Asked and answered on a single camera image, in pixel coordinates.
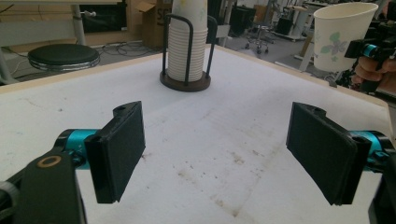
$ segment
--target floor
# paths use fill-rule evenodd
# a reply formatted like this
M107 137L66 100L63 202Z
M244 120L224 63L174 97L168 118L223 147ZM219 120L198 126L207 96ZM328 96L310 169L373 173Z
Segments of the floor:
M287 66L289 68L298 69L301 60L296 58L304 46L304 40L291 41L290 39L274 34L267 34L268 38L271 38L271 42L267 45L268 53L265 53L265 46L262 46L262 53L257 53L257 46L254 43L249 44L249 48L246 48L248 43L248 34L241 35L238 37L230 37L226 40L225 48L232 49L252 57L262 59L270 63L277 63ZM148 49L142 46L140 41L130 43L117 43L111 45L103 45L95 47L101 55L101 62L99 65L106 65L110 63L116 63L121 61L127 61L134 58L149 56L151 54L161 53L160 49ZM9 70L13 73L13 76L19 81L27 81L36 78L56 76L58 74L51 72L43 72L33 68L26 60L26 54L17 54L15 52L3 49L6 54L7 64ZM306 72L308 76L325 79L328 81L335 80L335 74L329 74L317 70L313 64L308 65ZM396 102L394 98L383 98L389 103L389 111L392 119L393 130L396 130Z

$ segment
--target stack of paper cups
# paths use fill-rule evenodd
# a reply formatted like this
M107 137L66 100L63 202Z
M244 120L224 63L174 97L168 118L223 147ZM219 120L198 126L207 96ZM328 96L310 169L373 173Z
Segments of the stack of paper cups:
M202 77L207 37L207 0L174 0L172 13L192 23L192 48L189 81ZM168 36L168 76L184 81L186 77L190 28L184 21L172 19Z

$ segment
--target stain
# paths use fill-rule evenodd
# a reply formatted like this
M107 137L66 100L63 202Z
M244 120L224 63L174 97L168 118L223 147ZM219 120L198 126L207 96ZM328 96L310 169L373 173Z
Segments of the stain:
M274 131L273 131L273 130L268 131L267 136L268 136L268 137L274 136Z
M262 162L262 166L263 166L264 168L270 167L270 165L271 165L271 163L273 162L274 158L277 156L277 154L278 154L280 151L282 151L282 147L283 147L283 146L273 146L272 149L271 149L271 151L270 151L270 153L269 153L268 155L266 155L266 156L263 156L263 155L262 155L263 157L265 157L265 161Z
M218 206L220 206L220 207L223 207L223 206L224 206L224 201L223 201L223 200L217 199L217 200L215 201L215 203L216 203Z
M141 158L143 159L143 161L145 161L146 158L149 157L149 156L151 156L151 155L152 155L151 153L143 154L143 155L141 156Z
M235 152L231 153L233 155L233 162L236 164L242 165L245 161L242 159L241 156L237 155Z
M250 170L251 173L253 173L255 176L257 176L258 178L262 178L262 173L264 173L263 169L258 169L256 168L256 170Z
M254 154L255 156L262 156L262 157L265 157L264 155L262 155L260 152L258 152L258 151L256 151L256 150L252 150L252 152L253 152L253 154Z
M239 214L239 210L233 210L233 217L237 217Z
M37 106L37 107L40 107L40 108L43 107L43 106L41 106L41 105L37 105L37 104L33 103L33 102L32 102L30 99L28 99L28 98L23 98L23 100L27 101L30 105L34 105L34 106Z
M179 172L177 173L177 175L178 175L178 176L181 176L181 177L184 177L184 176L185 176L185 174L184 174L183 171L179 171Z
M206 114L204 114L204 115L200 118L200 120L206 119L207 117L209 117L210 114L212 114L213 110L214 110L214 108L210 108L210 109L206 112Z

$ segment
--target round base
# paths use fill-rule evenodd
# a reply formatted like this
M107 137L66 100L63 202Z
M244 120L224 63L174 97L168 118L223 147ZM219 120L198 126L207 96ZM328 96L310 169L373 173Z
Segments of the round base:
M53 44L29 51L29 63L41 70L76 71L94 67L100 62L97 50L77 44Z
M176 81L168 76L167 70L165 75L160 73L160 81L166 87L175 91L203 91L210 86L210 77L206 77L206 72L202 72L202 77L199 80L189 82L184 85L184 81Z

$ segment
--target black wire cup holder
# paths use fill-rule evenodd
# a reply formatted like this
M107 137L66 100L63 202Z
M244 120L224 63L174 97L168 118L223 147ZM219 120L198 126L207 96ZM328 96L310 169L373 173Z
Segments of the black wire cup holder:
M169 21L170 19L175 19L179 21L184 21L189 25L189 46L187 51L187 64L186 64L186 75L184 81L177 81L172 79L168 76L166 67L166 47L168 45L168 32L169 32ZM190 75L190 64L191 64L191 49L192 49L192 38L193 38L193 26L192 23L181 16L175 14L166 14L164 16L164 28L163 28L163 70L160 73L160 81L161 83L176 91L203 91L206 90L210 85L210 66L212 64L213 58L213 51L215 49L216 44L216 33L218 32L218 23L216 19L211 16L207 16L208 21L208 37L210 46L210 54L209 54L209 61L207 64L206 72L202 72L202 77L196 81L189 82L189 75Z

